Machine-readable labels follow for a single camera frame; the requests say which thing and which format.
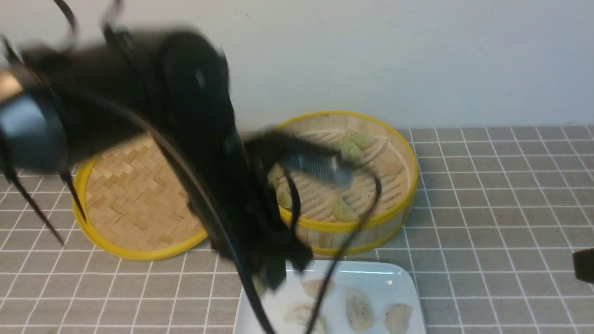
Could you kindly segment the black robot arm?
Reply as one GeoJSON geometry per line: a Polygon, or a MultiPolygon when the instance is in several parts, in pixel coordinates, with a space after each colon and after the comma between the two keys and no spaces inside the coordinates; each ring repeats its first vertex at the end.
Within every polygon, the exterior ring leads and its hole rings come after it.
{"type": "Polygon", "coordinates": [[[1,68],[1,173],[31,201],[18,170],[70,184],[74,165],[148,133],[244,283],[275,290],[287,262],[306,269],[312,250],[282,221],[267,176],[310,144],[277,130],[242,139],[227,59],[198,32],[104,37],[78,51],[31,48],[1,68]]]}

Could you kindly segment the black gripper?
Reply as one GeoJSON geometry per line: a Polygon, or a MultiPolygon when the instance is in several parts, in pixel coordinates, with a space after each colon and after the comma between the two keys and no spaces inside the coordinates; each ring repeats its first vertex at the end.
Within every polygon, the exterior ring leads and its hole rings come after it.
{"type": "Polygon", "coordinates": [[[287,264],[303,271],[312,262],[313,252],[297,236],[297,229],[281,218],[276,190],[269,183],[273,167],[266,167],[255,150],[261,136],[247,142],[234,137],[219,144],[204,180],[222,214],[223,230],[234,237],[248,275],[276,290],[286,280],[287,264]]]}

